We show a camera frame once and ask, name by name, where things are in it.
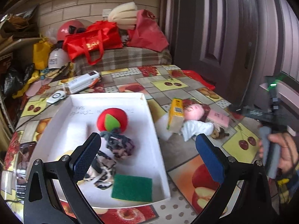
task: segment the green sponge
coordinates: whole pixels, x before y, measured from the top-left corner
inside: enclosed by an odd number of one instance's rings
[[[119,200],[152,202],[152,179],[116,174],[111,197]]]

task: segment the table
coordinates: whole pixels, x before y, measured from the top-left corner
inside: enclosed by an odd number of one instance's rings
[[[186,76],[177,66],[132,67],[104,71],[101,75],[101,82],[81,93],[142,92],[147,99],[154,123],[168,112],[173,98],[184,99],[185,101],[190,99],[193,103],[208,104],[211,109],[230,117],[230,126],[225,131],[229,133],[229,136],[218,140],[209,136],[212,143],[220,147],[226,156],[232,155],[238,161],[251,163],[256,159],[258,146],[249,144],[248,150],[243,150],[239,146],[239,141],[247,140],[248,137],[253,137],[257,141],[258,122],[230,114],[227,108],[230,103],[221,96],[211,98],[201,94],[200,88],[205,86]],[[61,90],[62,83],[71,79],[44,85],[24,106],[18,125],[23,124],[43,110],[46,107],[47,98],[55,91]],[[171,82],[172,85],[167,86],[165,82]],[[1,195],[5,200],[16,200],[16,159],[20,143],[37,141],[61,105],[48,107],[14,133],[7,151],[1,178]],[[173,134],[167,141],[159,139],[171,190],[169,201],[146,207],[102,210],[98,213],[101,219],[107,224],[191,223],[201,211],[200,204],[197,202],[199,196],[195,187],[208,187],[211,191],[217,188],[198,155],[194,140],[195,137],[184,142],[183,137],[178,134]],[[236,186],[225,215],[231,212],[240,193],[241,185],[242,182]],[[22,220],[22,202],[8,203],[14,213]],[[67,203],[63,203],[63,206],[69,215],[74,216]]]

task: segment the metal bolt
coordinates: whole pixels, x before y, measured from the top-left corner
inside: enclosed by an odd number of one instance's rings
[[[41,162],[41,159],[36,159],[36,160],[34,161],[34,165],[38,165],[38,164],[40,164],[40,162]]]
[[[258,166],[262,166],[262,165],[263,165],[262,161],[260,161],[260,160],[257,160],[257,161],[256,161],[256,164],[257,164]]]
[[[61,160],[66,161],[66,160],[68,160],[69,157],[70,157],[69,155],[64,155],[61,157]]]
[[[236,159],[233,156],[228,156],[227,158],[230,162],[235,162]]]

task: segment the red plush toy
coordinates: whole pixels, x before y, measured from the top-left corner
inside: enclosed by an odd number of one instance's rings
[[[115,128],[124,132],[128,125],[128,116],[125,111],[118,108],[109,108],[104,110],[98,120],[97,127],[99,131],[112,131]]]

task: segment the red plastic bag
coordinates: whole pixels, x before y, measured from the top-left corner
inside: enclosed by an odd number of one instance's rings
[[[105,49],[122,47],[123,43],[118,33],[117,24],[108,21],[97,21],[90,25],[84,33],[67,35],[62,46],[68,52],[71,60],[84,54],[90,65],[94,65],[102,59]],[[100,58],[92,61],[89,52],[95,50],[100,51]]]
[[[161,52],[168,45],[168,41],[154,20],[156,17],[148,10],[139,10],[135,30],[128,30],[130,41],[127,46],[146,48]]]

